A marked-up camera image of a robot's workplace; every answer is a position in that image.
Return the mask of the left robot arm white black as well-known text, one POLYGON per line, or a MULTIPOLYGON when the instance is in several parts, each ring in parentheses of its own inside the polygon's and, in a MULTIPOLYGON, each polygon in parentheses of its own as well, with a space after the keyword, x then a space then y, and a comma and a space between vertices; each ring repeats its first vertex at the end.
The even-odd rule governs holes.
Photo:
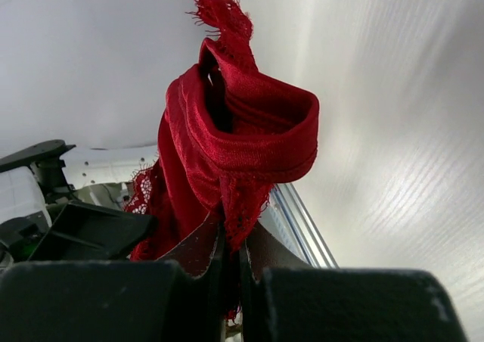
POLYGON ((24 261, 124 260, 154 226, 126 213, 134 171, 156 148, 44 141, 1 159, 1 267, 24 261))

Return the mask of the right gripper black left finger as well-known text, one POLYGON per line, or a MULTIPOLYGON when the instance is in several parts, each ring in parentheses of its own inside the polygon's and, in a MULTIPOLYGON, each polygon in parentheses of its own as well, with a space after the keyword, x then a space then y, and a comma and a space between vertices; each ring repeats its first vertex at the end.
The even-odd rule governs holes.
POLYGON ((157 261, 26 261, 1 276, 3 341, 219 341, 225 236, 205 219, 157 261))

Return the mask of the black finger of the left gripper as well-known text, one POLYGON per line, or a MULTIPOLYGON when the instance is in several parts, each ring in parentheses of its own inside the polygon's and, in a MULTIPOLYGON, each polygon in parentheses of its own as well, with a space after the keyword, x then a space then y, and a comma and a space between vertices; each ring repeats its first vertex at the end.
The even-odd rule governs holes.
POLYGON ((43 235, 30 261, 124 260, 157 219, 73 201, 43 235))

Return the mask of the red lace bra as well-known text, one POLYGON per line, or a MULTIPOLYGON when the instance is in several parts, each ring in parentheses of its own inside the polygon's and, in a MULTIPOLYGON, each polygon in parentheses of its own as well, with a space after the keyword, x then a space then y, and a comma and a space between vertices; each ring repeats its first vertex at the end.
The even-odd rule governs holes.
POLYGON ((133 179, 126 210, 157 220, 133 261, 160 258, 208 216, 223 221, 238 251, 273 186, 302 178, 317 155, 317 97, 258 70, 253 25, 237 0, 194 2, 210 35, 166 90, 158 158, 133 179))

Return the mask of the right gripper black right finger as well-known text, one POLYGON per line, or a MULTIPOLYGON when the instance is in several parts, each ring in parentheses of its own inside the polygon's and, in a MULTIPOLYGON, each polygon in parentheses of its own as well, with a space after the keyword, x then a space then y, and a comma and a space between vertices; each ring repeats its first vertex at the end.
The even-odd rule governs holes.
POLYGON ((240 249, 245 341, 465 341, 444 287, 415 269, 318 269, 256 225, 240 249))

